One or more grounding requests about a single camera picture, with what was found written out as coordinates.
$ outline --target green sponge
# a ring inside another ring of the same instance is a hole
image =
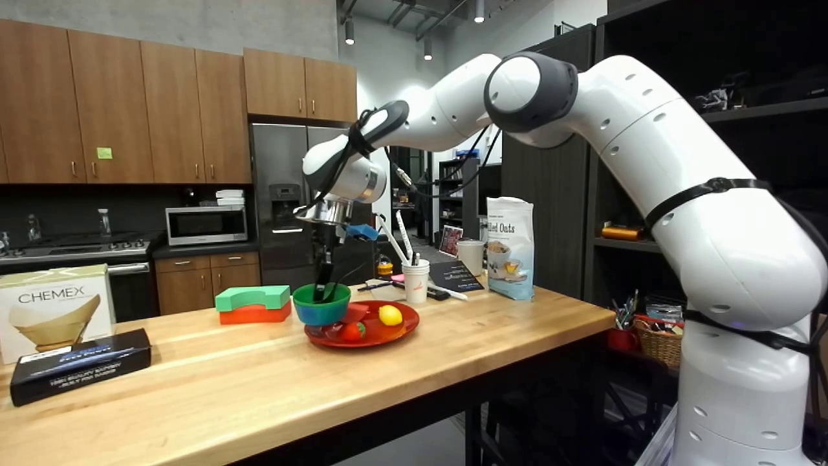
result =
[[[231,313],[243,306],[264,306],[264,308],[281,308],[289,300],[287,284],[265,284],[265,286],[227,286],[215,295],[215,308],[219,313]]]

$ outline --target light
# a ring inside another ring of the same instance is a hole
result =
[[[352,17],[343,20],[343,44],[357,44]]]
[[[475,7],[472,7],[472,22],[484,22],[484,20],[487,20],[484,0],[475,0]]]
[[[434,56],[431,56],[431,40],[430,40],[430,38],[421,40],[421,60],[426,60],[426,62],[434,60]]]

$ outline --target microwave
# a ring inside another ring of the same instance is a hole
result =
[[[249,241],[243,205],[165,206],[168,246]]]

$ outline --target cardboard box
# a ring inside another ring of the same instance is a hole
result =
[[[0,277],[3,361],[114,334],[106,263]]]
[[[48,354],[21,356],[9,378],[9,400],[16,405],[31,404],[141,370],[150,361],[153,348],[145,329],[55,348]]]

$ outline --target black box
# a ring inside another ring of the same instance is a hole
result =
[[[141,370],[150,361],[153,346],[141,329],[48,354],[21,356],[9,378],[9,400],[22,405],[96,379]]]

